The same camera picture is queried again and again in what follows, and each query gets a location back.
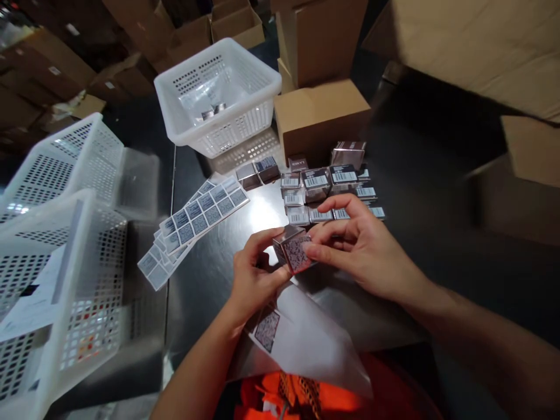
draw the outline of table surface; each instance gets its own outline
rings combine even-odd
[[[558,249],[486,232],[474,222],[465,177],[506,152],[498,115],[488,124],[476,118],[478,110],[465,111],[455,102],[442,104],[430,95],[380,83],[384,63],[365,52],[357,53],[354,67],[352,80],[374,110],[360,137],[368,142],[365,159],[389,230],[432,280],[560,346],[555,323],[560,314],[555,298]],[[230,151],[233,161],[209,162],[189,147],[173,147],[155,96],[107,114],[104,121],[125,146],[142,153],[131,162],[132,190],[143,190],[144,198],[155,197],[157,203],[149,220],[129,225],[125,305],[136,311],[138,322],[117,356],[55,402],[51,414],[159,391],[164,358],[176,368],[229,296],[233,254],[251,233],[287,222],[277,183],[250,191],[251,202],[198,241],[168,288],[153,292],[136,261],[150,247],[159,222],[182,207],[213,170],[226,172],[252,159],[251,142],[268,141],[271,153],[278,153],[278,138],[269,129],[239,146],[238,151],[245,149],[241,160]],[[326,267],[316,266],[297,281],[349,331],[360,350],[423,337],[402,310]],[[461,407],[458,418],[478,415],[481,400],[492,405],[480,389],[472,392],[476,385],[437,349],[436,361],[447,398]],[[230,376],[273,367],[245,340]]]

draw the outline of cardboard box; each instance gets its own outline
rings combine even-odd
[[[10,70],[0,77],[0,84],[34,105],[44,107],[61,99],[20,70]]]
[[[560,189],[517,178],[508,155],[475,172],[482,227],[560,246]]]
[[[286,68],[282,58],[278,58],[278,72],[282,76],[282,94],[285,95],[293,90],[296,90],[293,85],[292,75]]]
[[[0,129],[12,127],[29,127],[42,111],[25,99],[0,86]]]
[[[72,99],[95,77],[90,66],[44,28],[7,48],[2,56],[62,100]]]
[[[177,65],[212,45],[212,33],[208,16],[186,23],[176,29],[167,48],[167,54]]]
[[[362,47],[560,123],[556,2],[391,0]]]
[[[289,156],[301,154],[310,167],[328,165],[333,146],[356,137],[371,116],[348,79],[277,96],[274,110],[286,164]]]
[[[368,0],[321,0],[276,14],[280,58],[297,88],[350,76]]]

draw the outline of perforated basket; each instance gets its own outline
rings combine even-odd
[[[282,77],[231,38],[223,39],[154,81],[169,139],[208,158],[270,127]],[[225,105],[213,117],[202,113]]]
[[[82,188],[113,205],[124,146],[102,119],[94,113],[33,147],[0,197],[0,223]]]
[[[0,342],[0,418],[43,418],[117,352],[126,232],[126,220],[93,190],[58,197],[0,227],[0,320],[66,244],[54,323]]]

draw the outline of orange fabric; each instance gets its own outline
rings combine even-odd
[[[362,362],[372,380],[373,400],[330,384],[320,383],[318,394],[321,419],[424,420],[426,418],[426,407],[434,407],[431,402],[423,401],[423,397],[375,356],[363,355]],[[297,408],[309,406],[308,397],[299,384],[299,376],[286,374],[285,386],[283,386],[281,372],[243,380],[241,385],[243,406],[236,408],[234,419],[275,419],[276,417],[270,412],[261,412],[257,409],[261,407],[261,401],[274,404],[278,407],[279,414],[287,400],[292,409],[291,414],[286,411],[284,419],[299,420]]]

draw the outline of white paper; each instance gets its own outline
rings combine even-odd
[[[32,283],[37,288],[29,296],[20,297],[0,323],[0,342],[28,334],[54,322],[58,304],[51,304],[66,245],[51,257]]]

